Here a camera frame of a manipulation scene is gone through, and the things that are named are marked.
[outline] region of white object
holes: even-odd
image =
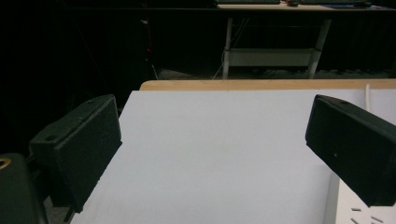
[[[324,224],[396,223],[396,207],[368,207],[347,184],[332,173]]]

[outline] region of table leg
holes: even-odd
[[[320,55],[321,55],[321,52],[323,51],[324,42],[326,40],[327,33],[329,33],[331,24],[332,24],[332,20],[325,20],[321,24],[317,44],[315,45],[315,49],[312,52],[311,59],[309,61],[308,70],[307,70],[308,78],[310,78],[310,79],[314,78],[315,72],[318,67]]]
[[[227,21],[227,36],[225,39],[225,47],[224,47],[224,61],[223,61],[222,79],[228,78],[228,71],[230,68],[230,49],[231,49],[232,31],[233,31],[233,18],[229,18]]]

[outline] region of screw hole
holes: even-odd
[[[56,135],[50,135],[50,136],[46,137],[46,141],[52,141],[52,140],[54,140],[56,137],[57,137]]]

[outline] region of white tabletop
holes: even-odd
[[[222,9],[281,9],[281,10],[334,10],[331,7],[324,6],[307,6],[299,5],[297,7],[288,7],[282,2],[279,5],[263,5],[263,4],[218,4],[218,8]]]
[[[331,171],[304,140],[317,93],[364,107],[364,90],[134,91],[72,223],[322,223]],[[396,90],[371,94],[396,123]]]

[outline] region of wooden table edge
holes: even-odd
[[[140,91],[258,91],[326,89],[396,89],[396,79],[228,79],[151,80]]]

